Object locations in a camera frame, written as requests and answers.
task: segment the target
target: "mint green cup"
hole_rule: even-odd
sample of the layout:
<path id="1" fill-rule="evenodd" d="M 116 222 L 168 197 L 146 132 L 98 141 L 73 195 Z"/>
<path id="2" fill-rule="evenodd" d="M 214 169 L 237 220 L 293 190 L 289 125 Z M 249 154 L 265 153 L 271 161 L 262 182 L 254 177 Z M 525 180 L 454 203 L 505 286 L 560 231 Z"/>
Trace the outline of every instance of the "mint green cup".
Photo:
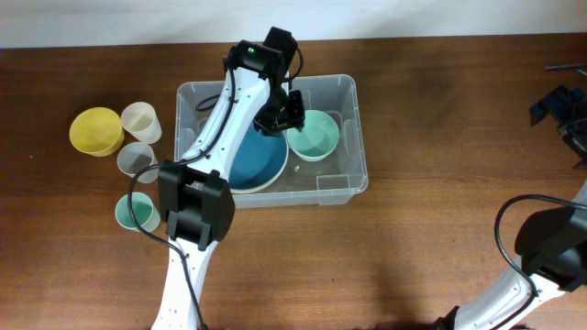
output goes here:
<path id="1" fill-rule="evenodd" d="M 157 229 L 161 222 L 159 211 L 153 204 L 153 201 L 142 192 L 132 193 L 132 209 L 135 212 L 135 217 L 138 223 L 148 232 L 152 232 Z M 138 231 L 135 222 L 130 217 L 128 212 L 128 195 L 122 196 L 122 198 L 116 204 L 115 209 L 116 220 L 125 229 Z"/>
<path id="2" fill-rule="evenodd" d="M 306 110 L 304 128 L 290 128 L 287 142 L 302 160 L 320 161 L 337 148 L 340 131 L 337 122 L 327 113 Z"/>

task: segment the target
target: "green bowl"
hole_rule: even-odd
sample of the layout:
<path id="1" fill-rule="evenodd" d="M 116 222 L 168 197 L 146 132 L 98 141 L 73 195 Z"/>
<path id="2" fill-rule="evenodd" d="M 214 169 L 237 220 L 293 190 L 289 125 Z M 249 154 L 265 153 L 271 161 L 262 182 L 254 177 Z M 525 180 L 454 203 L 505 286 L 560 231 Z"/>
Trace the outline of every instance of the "green bowl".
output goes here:
<path id="1" fill-rule="evenodd" d="M 286 136 L 293 152 L 302 160 L 319 161 L 337 148 L 340 131 L 329 114 L 306 110 L 302 131 L 290 128 Z"/>

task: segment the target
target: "cup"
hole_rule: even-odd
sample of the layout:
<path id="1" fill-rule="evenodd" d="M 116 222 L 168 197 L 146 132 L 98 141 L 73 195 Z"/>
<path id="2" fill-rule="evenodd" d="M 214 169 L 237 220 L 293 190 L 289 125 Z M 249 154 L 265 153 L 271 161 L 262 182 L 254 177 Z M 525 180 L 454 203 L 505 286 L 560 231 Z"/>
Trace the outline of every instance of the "cup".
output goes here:
<path id="1" fill-rule="evenodd" d="M 146 143 L 133 142 L 125 145 L 124 148 L 118 152 L 118 168 L 128 175 L 134 177 L 138 171 L 146 168 L 149 165 L 157 163 L 153 149 Z M 142 183 L 151 183 L 157 180 L 159 170 L 149 170 L 143 173 L 138 181 Z"/>
<path id="2" fill-rule="evenodd" d="M 132 210 L 135 212 L 135 217 L 143 229 L 148 232 L 157 229 L 161 222 L 161 217 L 153 201 L 146 194 L 142 192 L 132 193 Z M 118 203 L 116 203 L 115 216 L 117 222 L 125 229 L 138 232 L 137 226 L 128 212 L 127 194 L 122 196 Z"/>
<path id="3" fill-rule="evenodd" d="M 145 102 L 135 102 L 122 111 L 122 127 L 133 137 L 148 144 L 161 137 L 161 125 L 155 108 Z"/>
<path id="4" fill-rule="evenodd" d="M 95 157 L 108 156 L 120 148 L 125 139 L 118 114 L 108 108 L 96 107 L 79 114 L 70 126 L 74 148 Z"/>
<path id="5" fill-rule="evenodd" d="M 340 130 L 329 114 L 306 110 L 304 128 L 290 128 L 286 136 L 293 152 L 302 160 L 319 161 L 337 147 Z"/>

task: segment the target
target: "cable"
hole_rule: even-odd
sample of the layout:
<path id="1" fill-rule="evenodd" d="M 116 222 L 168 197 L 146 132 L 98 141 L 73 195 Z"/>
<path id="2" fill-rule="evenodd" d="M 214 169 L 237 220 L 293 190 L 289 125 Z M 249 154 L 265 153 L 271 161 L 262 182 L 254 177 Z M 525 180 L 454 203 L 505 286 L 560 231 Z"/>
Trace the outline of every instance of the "cable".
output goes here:
<path id="1" fill-rule="evenodd" d="M 297 71 L 293 74 L 293 76 L 289 77 L 289 78 L 285 78 L 283 80 L 284 83 L 290 83 L 291 81 L 293 81 L 295 79 L 295 77 L 298 76 L 298 74 L 300 74 L 300 72 L 302 71 L 303 67 L 304 67 L 304 55 L 302 55 L 302 51 L 300 50 L 300 48 L 297 48 L 297 53 L 298 55 L 300 55 L 300 66 L 297 68 Z"/>
<path id="2" fill-rule="evenodd" d="M 147 236 L 148 238 L 151 238 L 154 241 L 159 242 L 159 243 L 163 244 L 164 246 L 172 249 L 173 251 L 175 251 L 179 255 L 180 259 L 182 260 L 183 275 L 185 276 L 185 281 L 187 282 L 187 287 L 190 291 L 190 295 L 192 296 L 192 301 L 194 302 L 195 311 L 197 313 L 198 320 L 200 321 L 200 325 L 202 327 L 202 330 L 208 330 L 208 326 L 204 323 L 204 317 L 202 317 L 202 312 L 200 311 L 200 305 L 195 297 L 194 287 L 192 286 L 192 282 L 190 281 L 190 273 L 189 273 L 189 270 L 187 267 L 187 261 L 186 261 L 186 259 L 189 257 L 189 255 L 186 256 L 178 247 L 176 247 L 175 245 L 169 243 L 168 241 L 146 231 L 140 225 L 137 217 L 135 216 L 135 211 L 132 208 L 132 193 L 135 190 L 135 185 L 137 184 L 137 180 L 141 175 L 145 174 L 148 171 L 152 171 L 155 169 L 161 169 L 164 167 L 171 167 L 171 166 L 187 165 L 189 163 L 200 160 L 203 157 L 205 157 L 208 154 L 208 152 L 210 152 L 210 150 L 212 150 L 214 145 L 220 139 L 220 135 L 224 131 L 224 128 L 227 125 L 228 119 L 230 118 L 230 113 L 232 112 L 232 107 L 234 105 L 234 100 L 235 100 L 235 95 L 236 95 L 235 73 L 234 73 L 233 69 L 230 66 L 228 66 L 227 58 L 225 57 L 223 60 L 226 64 L 226 66 L 228 67 L 228 71 L 230 72 L 230 83 L 232 85 L 231 86 L 231 96 L 228 99 L 228 101 L 229 101 L 228 110 L 227 110 L 227 112 L 222 120 L 222 123 L 220 124 L 220 128 L 216 132 L 216 135 L 214 136 L 214 139 L 212 140 L 212 142 L 208 145 L 208 147 L 206 149 L 200 150 L 200 153 L 198 154 L 198 156 L 195 156 L 191 159 L 178 160 L 178 161 L 175 161 L 172 163 L 154 164 L 154 165 L 150 165 L 144 169 L 139 170 L 137 172 L 137 174 L 135 174 L 135 176 L 130 181 L 130 186 L 128 187 L 128 198 L 127 198 L 128 213 L 130 214 L 130 218 L 135 222 L 135 226 L 137 226 L 138 231 L 140 233 L 142 233 L 143 235 Z"/>
<path id="3" fill-rule="evenodd" d="M 515 272 L 517 272 L 518 274 L 520 274 L 520 276 L 522 276 L 524 278 L 524 280 L 526 280 L 528 282 L 528 284 L 530 285 L 530 290 L 532 291 L 532 293 L 530 294 L 530 297 L 526 300 L 526 302 L 524 303 L 524 305 L 522 305 L 522 307 L 520 307 L 515 312 L 513 312 L 510 316 L 508 316 L 507 318 L 505 318 L 500 324 L 494 326 L 492 328 L 492 330 L 497 330 L 497 329 L 501 328 L 502 326 L 508 324 L 512 320 L 514 320 L 519 314 L 523 313 L 534 302 L 534 299 L 536 297 L 538 297 L 538 291 L 537 291 L 536 284 L 507 255 L 507 252 L 505 252 L 504 245 L 502 244 L 501 235 L 499 233 L 499 227 L 500 227 L 500 224 L 502 223 L 502 217 L 504 216 L 505 210 L 507 210 L 510 206 L 512 206 L 512 204 L 515 204 L 515 203 L 520 202 L 520 201 L 525 201 L 525 200 L 536 200 L 536 201 L 549 202 L 549 203 L 553 203 L 553 204 L 560 204 L 560 205 L 563 205 L 563 206 L 572 207 L 572 208 L 577 209 L 577 210 L 587 211 L 587 205 L 584 205 L 584 204 L 581 204 L 581 203 L 575 203 L 575 202 L 571 202 L 571 201 L 566 201 L 566 200 L 563 200 L 563 199 L 560 199 L 560 198 L 556 198 L 556 197 L 545 196 L 545 195 L 541 195 L 541 194 L 525 194 L 525 195 L 519 195 L 519 196 L 516 196 L 516 197 L 510 199 L 509 201 L 505 202 L 505 204 L 502 206 L 502 208 L 497 213 L 497 216 L 495 217 L 495 225 L 494 225 L 494 229 L 493 229 L 494 230 L 494 233 L 495 233 L 495 243 L 497 244 L 497 248 L 499 249 L 499 252 L 502 254 L 502 257 L 504 257 L 504 259 L 507 262 L 507 264 L 510 265 L 510 267 L 512 269 L 514 269 Z"/>
<path id="4" fill-rule="evenodd" d="M 213 109 L 216 106 L 216 102 L 212 103 L 212 105 L 209 105 L 205 108 L 201 108 L 200 106 L 202 106 L 204 103 L 212 101 L 217 99 L 218 97 L 220 97 L 220 94 L 216 94 L 216 95 L 212 95 L 210 97 L 206 97 L 204 100 L 200 101 L 200 103 L 195 105 L 195 111 L 197 112 L 204 112 L 204 111 L 208 111 L 210 109 Z"/>

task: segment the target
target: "white cup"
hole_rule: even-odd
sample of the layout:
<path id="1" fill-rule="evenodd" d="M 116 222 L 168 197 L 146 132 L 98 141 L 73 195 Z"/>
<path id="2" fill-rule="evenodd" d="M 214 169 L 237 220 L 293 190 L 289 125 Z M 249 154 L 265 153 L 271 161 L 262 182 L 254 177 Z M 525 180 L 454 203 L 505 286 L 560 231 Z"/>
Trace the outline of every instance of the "white cup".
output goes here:
<path id="1" fill-rule="evenodd" d="M 132 193 L 132 210 L 135 213 L 135 217 L 138 220 L 143 229 L 148 232 L 152 232 L 157 229 L 161 222 L 161 216 L 157 207 L 153 204 L 153 201 L 142 192 Z M 125 229 L 138 231 L 135 222 L 130 217 L 128 212 L 128 195 L 122 196 L 122 198 L 116 203 L 115 216 L 119 225 Z"/>
<path id="2" fill-rule="evenodd" d="M 127 106 L 120 116 L 122 127 L 133 137 L 148 144 L 161 137 L 161 125 L 155 108 L 145 102 L 135 102 Z"/>
<path id="3" fill-rule="evenodd" d="M 146 168 L 149 165 L 157 164 L 157 158 L 153 149 L 146 143 L 133 142 L 125 145 L 124 148 L 118 152 L 116 160 L 120 171 L 134 177 L 138 171 Z M 142 174 L 138 181 L 142 183 L 151 183 L 157 180 L 159 170 L 149 170 Z"/>

